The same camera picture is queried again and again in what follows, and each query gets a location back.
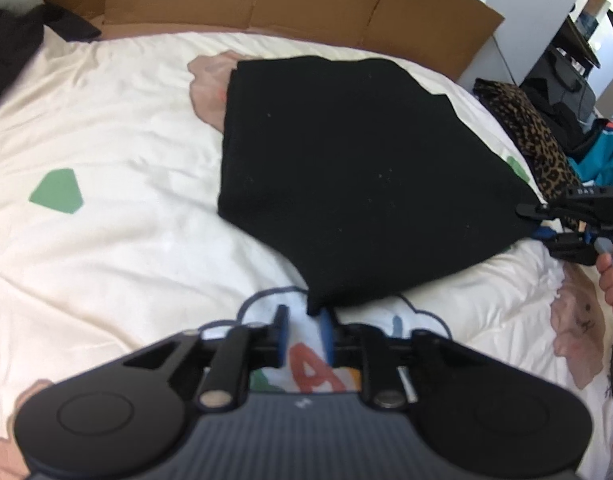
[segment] black fabric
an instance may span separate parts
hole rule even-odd
[[[85,19],[53,4],[23,16],[0,9],[0,98],[42,45],[45,24],[67,41],[90,41],[101,34]]]
[[[530,236],[533,191],[456,114],[384,59],[238,63],[220,216],[284,254],[308,311],[384,298]]]
[[[84,18],[56,4],[44,5],[44,23],[65,41],[92,41],[102,34]]]
[[[42,6],[24,16],[0,9],[0,97],[20,75],[43,39]]]
[[[547,201],[557,199],[570,187],[582,185],[566,154],[522,88],[477,79],[473,93],[515,143]],[[579,222],[573,219],[564,218],[563,223],[574,231],[579,228]]]
[[[585,132],[577,120],[577,114],[566,104],[562,102],[550,104],[546,79],[527,79],[522,84],[522,89],[542,116],[563,152],[576,162],[580,162],[602,133],[606,121],[595,121],[592,128]]]
[[[563,103],[580,121],[586,122],[593,113],[596,98],[589,82],[554,46],[547,47],[526,79],[548,81],[548,102]]]

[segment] cartoon print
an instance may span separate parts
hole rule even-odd
[[[13,422],[22,405],[33,395],[51,386],[51,381],[37,380],[15,400],[13,413],[6,421],[7,436],[0,437],[0,480],[23,480],[29,474],[22,454],[13,439]]]
[[[74,214],[84,205],[75,171],[71,168],[49,171],[29,196],[29,202],[61,213]]]
[[[515,174],[520,177],[527,184],[531,183],[531,177],[526,170],[522,167],[520,161],[518,161],[514,156],[507,156],[507,164],[515,171]]]
[[[565,357],[573,382],[584,389],[602,371],[604,315],[595,285],[577,265],[564,263],[564,281],[551,304],[551,326],[557,334],[555,355]]]
[[[360,374],[350,368],[332,369],[326,363],[317,319],[306,314],[307,291],[296,287],[271,288],[244,301],[235,320],[213,321],[201,327],[206,339],[223,337],[235,324],[270,323],[279,305],[290,310],[286,367],[264,368],[254,372],[251,387],[257,391],[286,392],[353,392],[360,386]],[[339,311],[341,322],[374,325],[390,336],[408,336],[423,328],[451,337],[446,323],[439,317],[417,310],[406,298],[394,296],[358,308]]]

